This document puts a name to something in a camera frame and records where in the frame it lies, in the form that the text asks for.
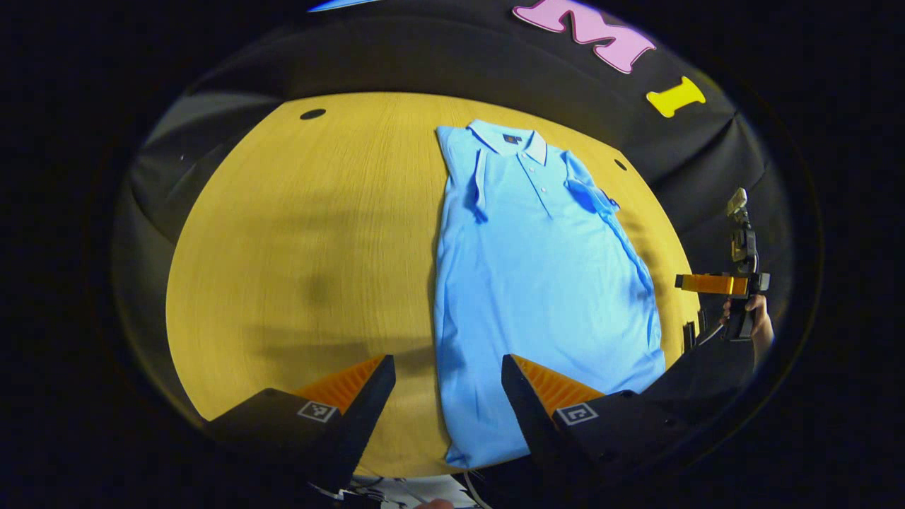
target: shirt sleeve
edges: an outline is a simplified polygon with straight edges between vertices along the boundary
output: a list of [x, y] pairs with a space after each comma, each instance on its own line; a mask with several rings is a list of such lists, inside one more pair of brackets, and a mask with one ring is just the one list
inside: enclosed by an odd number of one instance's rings
[[[443, 160], [446, 161], [446, 168], [455, 187], [461, 187], [474, 173], [474, 159], [464, 157], [466, 144], [461, 140], [462, 134], [459, 131], [462, 130], [449, 126], [437, 128], [440, 151], [443, 153]], [[469, 159], [472, 160], [472, 164], [467, 168], [466, 161]]]
[[472, 140], [468, 130], [449, 126], [437, 128], [437, 140], [449, 171], [446, 201], [453, 209], [468, 210], [479, 221], [487, 220], [484, 193], [484, 165], [487, 153]]
[[565, 153], [566, 164], [569, 169], [569, 179], [575, 180], [575, 184], [586, 189], [586, 193], [591, 197], [598, 212], [612, 212], [619, 210], [619, 204], [616, 200], [608, 197], [603, 189], [597, 187], [591, 173], [587, 171], [585, 163], [577, 158], [571, 151]]

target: human hand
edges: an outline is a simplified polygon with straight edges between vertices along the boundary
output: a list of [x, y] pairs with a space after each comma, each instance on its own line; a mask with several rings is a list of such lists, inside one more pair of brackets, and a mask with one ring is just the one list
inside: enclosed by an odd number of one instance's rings
[[453, 509], [453, 503], [442, 498], [434, 498], [427, 504], [418, 505], [415, 509]]
[[[719, 322], [726, 325], [729, 320], [729, 307], [731, 300], [727, 299], [723, 304], [723, 316]], [[763, 360], [764, 352], [773, 342], [773, 322], [767, 313], [767, 298], [764, 295], [757, 294], [748, 300], [745, 304], [745, 310], [754, 313], [754, 323], [751, 325], [751, 341], [754, 343], [755, 364], [759, 364]]]

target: shirt placket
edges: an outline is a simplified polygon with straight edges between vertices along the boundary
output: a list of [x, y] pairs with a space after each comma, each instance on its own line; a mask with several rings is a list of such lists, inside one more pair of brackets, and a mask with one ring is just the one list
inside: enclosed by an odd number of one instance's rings
[[543, 182], [543, 178], [538, 174], [544, 170], [544, 165], [529, 157], [525, 152], [519, 152], [517, 159], [519, 160], [522, 169], [525, 171], [525, 175], [528, 176], [531, 186], [534, 187], [534, 192], [538, 196], [540, 205], [544, 207], [548, 216], [553, 217], [553, 215], [550, 214], [550, 209], [547, 207], [548, 189]]

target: polo shirt collar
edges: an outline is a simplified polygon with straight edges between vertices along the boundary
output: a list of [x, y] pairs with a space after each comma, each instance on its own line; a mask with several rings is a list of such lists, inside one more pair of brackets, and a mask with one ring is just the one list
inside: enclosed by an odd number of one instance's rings
[[[547, 142], [535, 130], [513, 129], [505, 126], [498, 126], [485, 122], [483, 120], [475, 120], [468, 125], [475, 136], [477, 136], [485, 145], [490, 147], [494, 152], [501, 155], [515, 154], [525, 152], [528, 156], [541, 165], [547, 165]], [[506, 142], [502, 135], [511, 134], [527, 139], [524, 149], [514, 147]]]

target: finger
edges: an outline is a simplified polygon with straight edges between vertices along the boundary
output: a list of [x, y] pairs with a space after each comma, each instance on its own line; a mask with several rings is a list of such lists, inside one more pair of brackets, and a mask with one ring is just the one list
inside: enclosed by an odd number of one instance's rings
[[746, 311], [752, 311], [764, 304], [763, 302], [764, 296], [761, 294], [754, 295], [750, 299], [748, 299], [748, 303], [745, 304]]

